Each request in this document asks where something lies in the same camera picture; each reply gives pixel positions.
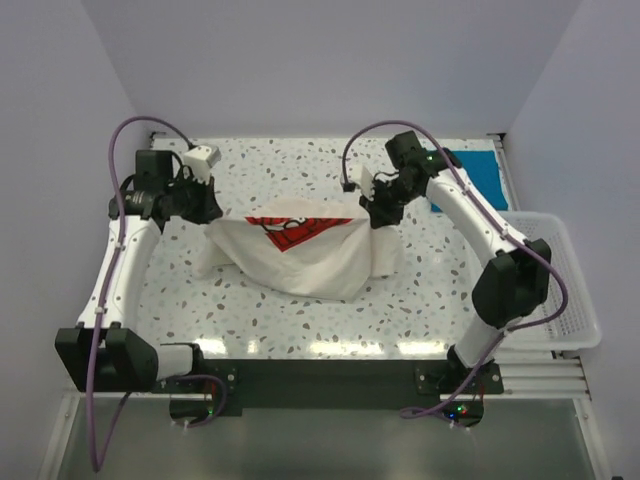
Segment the white t shirt red print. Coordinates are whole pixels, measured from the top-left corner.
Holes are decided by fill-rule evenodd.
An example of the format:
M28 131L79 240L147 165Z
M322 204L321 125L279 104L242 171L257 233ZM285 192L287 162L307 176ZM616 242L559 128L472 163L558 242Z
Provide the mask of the white t shirt red print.
M224 216L204 229L192 271L205 278L235 265L282 293L351 300L370 279L401 271L404 250L393 227L370 225L357 202L278 198L246 216Z

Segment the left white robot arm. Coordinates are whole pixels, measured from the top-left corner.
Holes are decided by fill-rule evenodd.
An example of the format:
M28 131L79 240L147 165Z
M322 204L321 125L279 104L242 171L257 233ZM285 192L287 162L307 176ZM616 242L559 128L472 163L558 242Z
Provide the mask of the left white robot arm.
M109 236L89 300L54 346L76 388L87 393L150 392L172 378L185 392L200 390L207 368L191 343L152 344L137 332L145 274L166 224L174 217L207 225L222 215L211 169L215 146L183 155L139 150L135 171L108 207Z

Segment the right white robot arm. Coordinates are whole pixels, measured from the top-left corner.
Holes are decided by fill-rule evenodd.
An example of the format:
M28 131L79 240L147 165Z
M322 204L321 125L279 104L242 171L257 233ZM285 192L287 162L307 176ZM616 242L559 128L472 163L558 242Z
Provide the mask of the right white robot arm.
M385 149L391 174L372 174L362 166L343 169L360 189L372 227L399 224L405 206L423 197L453 222L482 268L471 294L474 318L452 347L452 363L445 369L452 390L469 392L481 380L478 365L490 361L505 329L546 301L551 248L511 226L449 150L427 150L412 131L394 136Z

